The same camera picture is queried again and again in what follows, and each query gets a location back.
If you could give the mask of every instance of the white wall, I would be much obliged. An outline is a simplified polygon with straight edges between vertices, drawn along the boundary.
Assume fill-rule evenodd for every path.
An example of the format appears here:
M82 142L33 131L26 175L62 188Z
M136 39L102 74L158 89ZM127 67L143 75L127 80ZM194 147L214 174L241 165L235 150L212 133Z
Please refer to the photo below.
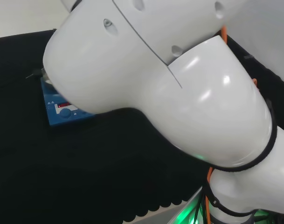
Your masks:
M0 0L0 37L58 28L68 14L60 0Z
M239 45L284 80L284 0L250 0L227 25Z

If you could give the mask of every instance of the black table surface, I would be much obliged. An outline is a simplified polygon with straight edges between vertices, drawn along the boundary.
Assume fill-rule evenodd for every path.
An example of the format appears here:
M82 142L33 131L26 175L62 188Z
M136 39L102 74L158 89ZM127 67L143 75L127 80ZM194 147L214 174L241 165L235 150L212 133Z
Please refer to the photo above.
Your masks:
M188 200L208 165L182 154L134 109L51 128L40 80L53 31L0 38L0 223L122 223ZM228 45L284 129L284 82Z

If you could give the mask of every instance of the blue device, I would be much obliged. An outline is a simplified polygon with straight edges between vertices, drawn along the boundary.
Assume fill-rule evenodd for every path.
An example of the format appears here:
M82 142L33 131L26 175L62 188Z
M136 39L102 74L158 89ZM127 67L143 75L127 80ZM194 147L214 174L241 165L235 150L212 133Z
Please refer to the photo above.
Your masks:
M47 109L48 121L51 126L62 125L77 120L93 117L93 114L82 111L66 101L52 85L41 78L44 103Z

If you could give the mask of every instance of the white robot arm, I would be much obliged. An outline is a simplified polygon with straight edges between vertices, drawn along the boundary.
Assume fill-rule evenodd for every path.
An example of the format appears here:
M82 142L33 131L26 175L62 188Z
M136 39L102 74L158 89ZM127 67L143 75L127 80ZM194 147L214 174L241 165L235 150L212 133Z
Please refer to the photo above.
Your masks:
M91 113L141 110L178 149L236 168L267 146L270 111L224 41L215 36L246 0L83 0L49 41L43 64L54 87ZM211 189L235 212L284 213L284 131L262 162L216 170ZM228 224L217 208L211 214Z

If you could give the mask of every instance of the orange cable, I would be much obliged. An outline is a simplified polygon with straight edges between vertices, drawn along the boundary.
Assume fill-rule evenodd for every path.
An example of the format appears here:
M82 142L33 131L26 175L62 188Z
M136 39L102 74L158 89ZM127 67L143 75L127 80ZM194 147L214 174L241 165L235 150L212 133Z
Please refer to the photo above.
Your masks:
M222 36L222 39L225 41L225 43L228 43L228 35L227 35L227 27L226 26L222 27L221 36ZM212 174L212 167L209 168L209 172L208 172L208 175L207 175L208 183L210 182L211 174ZM205 202L206 202L205 204L206 204L206 213L207 213L207 224L211 224L210 212L209 212L209 200L208 200L207 197L205 198Z
M208 183L210 182L210 177L211 177L211 174L212 174L212 167L209 168L209 171L208 171L208 175L207 175L207 181ZM209 200L206 196L205 198L206 200L206 213L207 213L207 224L211 224L211 221L210 221L210 212L209 212Z
M227 27L223 26L221 29L221 36L225 43L228 43Z

